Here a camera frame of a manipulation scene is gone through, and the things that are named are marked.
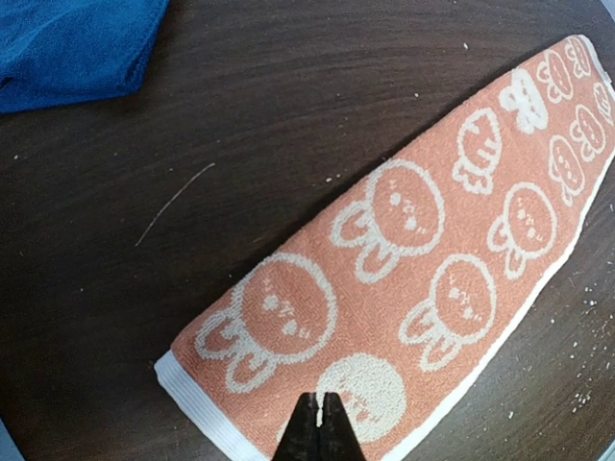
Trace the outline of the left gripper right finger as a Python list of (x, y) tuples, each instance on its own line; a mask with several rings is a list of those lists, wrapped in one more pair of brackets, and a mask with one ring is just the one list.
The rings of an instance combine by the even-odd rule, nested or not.
[(340, 396), (326, 393), (322, 423), (318, 428), (318, 459), (323, 461), (365, 461)]

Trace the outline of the orange bunny pattern towel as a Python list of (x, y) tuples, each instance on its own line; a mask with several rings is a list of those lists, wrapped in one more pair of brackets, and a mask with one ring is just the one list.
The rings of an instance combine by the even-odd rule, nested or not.
[(449, 413), (575, 248), (614, 158), (614, 89), (572, 35), (386, 160), (157, 361), (228, 458), (266, 460), (305, 392), (337, 393), (366, 457)]

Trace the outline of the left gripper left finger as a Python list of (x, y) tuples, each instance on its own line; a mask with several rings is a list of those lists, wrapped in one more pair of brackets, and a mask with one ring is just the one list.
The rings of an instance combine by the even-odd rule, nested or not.
[(314, 393), (303, 393), (291, 413), (273, 461), (310, 461), (318, 458), (318, 403)]

